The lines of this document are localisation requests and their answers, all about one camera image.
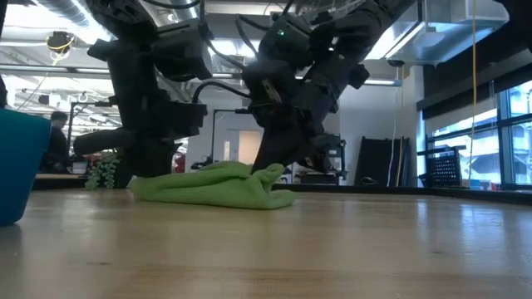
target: blue cup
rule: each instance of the blue cup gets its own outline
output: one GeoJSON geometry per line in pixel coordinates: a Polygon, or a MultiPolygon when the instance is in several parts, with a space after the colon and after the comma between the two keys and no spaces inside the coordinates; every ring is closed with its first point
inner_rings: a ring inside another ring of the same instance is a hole
{"type": "Polygon", "coordinates": [[[0,110],[0,227],[22,218],[50,128],[42,117],[0,110]]]}

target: yellow cable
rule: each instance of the yellow cable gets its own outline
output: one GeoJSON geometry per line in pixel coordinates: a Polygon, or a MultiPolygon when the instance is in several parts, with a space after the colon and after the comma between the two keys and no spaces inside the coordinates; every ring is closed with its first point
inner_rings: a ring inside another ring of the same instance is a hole
{"type": "MultiPolygon", "coordinates": [[[[47,37],[46,39],[46,43],[48,45],[48,40],[50,39],[50,37],[47,37]]],[[[70,41],[62,46],[59,46],[59,47],[50,47],[48,46],[48,49],[50,50],[63,50],[65,49],[66,47],[70,46],[72,43],[74,42],[74,37],[70,39],[70,41]]]]}
{"type": "Polygon", "coordinates": [[[473,173],[473,140],[475,140],[475,115],[476,115],[476,0],[473,0],[473,122],[471,124],[471,144],[469,153],[469,178],[467,186],[471,187],[471,173],[473,173]]]}
{"type": "Polygon", "coordinates": [[[52,66],[56,66],[57,63],[61,60],[61,58],[65,56],[65,54],[63,54],[64,52],[65,52],[65,48],[63,48],[61,50],[61,53],[59,53],[59,55],[57,55],[57,58],[53,60],[52,66]]]}
{"type": "MultiPolygon", "coordinates": [[[[402,66],[401,73],[402,73],[401,74],[401,81],[404,84],[404,81],[405,81],[405,66],[404,65],[402,66]]],[[[401,86],[401,114],[402,114],[403,106],[405,104],[405,92],[404,91],[405,91],[404,87],[401,86]]],[[[397,166],[396,187],[399,187],[399,174],[401,174],[402,141],[403,141],[403,133],[402,133],[402,130],[401,130],[401,143],[400,143],[400,147],[399,147],[399,165],[397,166]]]]}

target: person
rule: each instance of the person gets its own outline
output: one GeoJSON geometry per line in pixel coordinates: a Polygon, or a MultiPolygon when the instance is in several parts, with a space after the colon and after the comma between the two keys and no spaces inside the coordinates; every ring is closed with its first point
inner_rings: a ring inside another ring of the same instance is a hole
{"type": "Polygon", "coordinates": [[[52,129],[50,131],[50,144],[42,157],[41,171],[47,173],[65,173],[67,171],[68,148],[67,138],[62,132],[67,124],[68,115],[54,111],[50,117],[52,129]]]}

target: ceiling pipe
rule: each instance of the ceiling pipe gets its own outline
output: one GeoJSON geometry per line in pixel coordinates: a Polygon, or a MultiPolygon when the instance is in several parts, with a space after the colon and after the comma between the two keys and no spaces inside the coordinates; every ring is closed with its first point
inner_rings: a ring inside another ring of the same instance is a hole
{"type": "Polygon", "coordinates": [[[168,17],[162,17],[160,15],[159,10],[165,9],[165,8],[157,7],[153,4],[149,4],[144,1],[139,1],[139,3],[146,10],[146,12],[148,12],[151,19],[153,20],[153,23],[157,25],[157,27],[161,27],[164,25],[170,25],[171,23],[173,23],[168,19],[168,17]]]}
{"type": "Polygon", "coordinates": [[[96,39],[110,41],[113,35],[102,27],[86,7],[85,0],[33,0],[36,5],[44,7],[58,17],[69,20],[75,33],[84,42],[93,44],[96,39]]]}
{"type": "MultiPolygon", "coordinates": [[[[192,2],[191,0],[169,0],[170,4],[185,5],[192,2]]],[[[191,18],[198,17],[200,15],[200,6],[196,5],[188,9],[172,10],[172,14],[175,17],[175,22],[182,22],[191,18]]]]}

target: wooden table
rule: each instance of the wooden table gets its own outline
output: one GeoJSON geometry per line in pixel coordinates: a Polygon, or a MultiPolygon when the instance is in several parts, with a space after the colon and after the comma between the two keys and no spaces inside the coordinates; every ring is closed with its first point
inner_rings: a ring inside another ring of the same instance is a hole
{"type": "Polygon", "coordinates": [[[300,194],[290,208],[42,191],[0,228],[2,299],[531,298],[532,210],[300,194]]]}
{"type": "Polygon", "coordinates": [[[80,174],[37,174],[35,179],[79,179],[80,174]]]}

